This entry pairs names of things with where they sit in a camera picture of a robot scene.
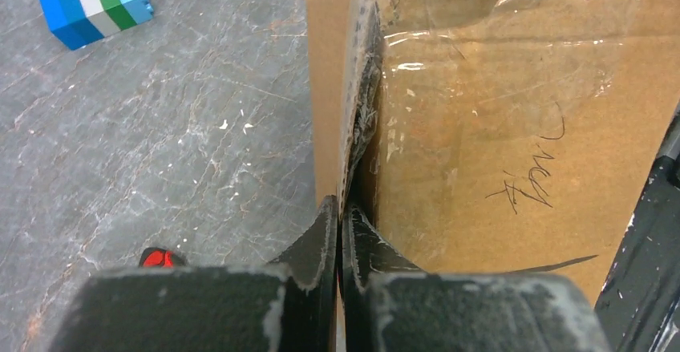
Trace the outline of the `brown cardboard express box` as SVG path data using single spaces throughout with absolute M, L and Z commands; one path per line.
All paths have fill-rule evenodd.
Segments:
M 679 0 L 305 2 L 345 348 L 349 203 L 425 272 L 557 275 L 596 314 L 679 116 Z

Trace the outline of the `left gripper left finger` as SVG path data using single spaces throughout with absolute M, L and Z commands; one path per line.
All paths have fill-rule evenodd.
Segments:
M 338 202 L 263 265 L 109 269 L 76 294 L 53 351 L 332 351 Z

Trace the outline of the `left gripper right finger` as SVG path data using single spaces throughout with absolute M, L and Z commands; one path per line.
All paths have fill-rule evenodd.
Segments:
M 342 218 L 349 351 L 607 351 L 581 291 L 545 273 L 428 273 L 349 203 Z

